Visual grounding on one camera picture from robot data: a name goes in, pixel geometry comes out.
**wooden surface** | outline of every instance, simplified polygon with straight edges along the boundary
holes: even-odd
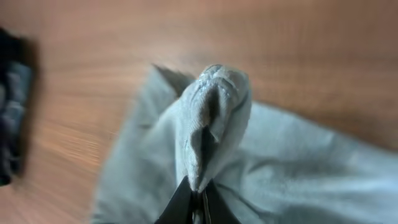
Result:
[[[151,63],[246,71],[254,99],[398,149],[398,1],[2,0],[38,50],[24,177],[0,223],[83,223]]]

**wood grain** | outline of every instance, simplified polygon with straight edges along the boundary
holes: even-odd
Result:
[[[151,63],[246,71],[254,99],[398,150],[398,2],[2,0],[0,25],[37,45],[26,171],[0,223],[83,223]]]

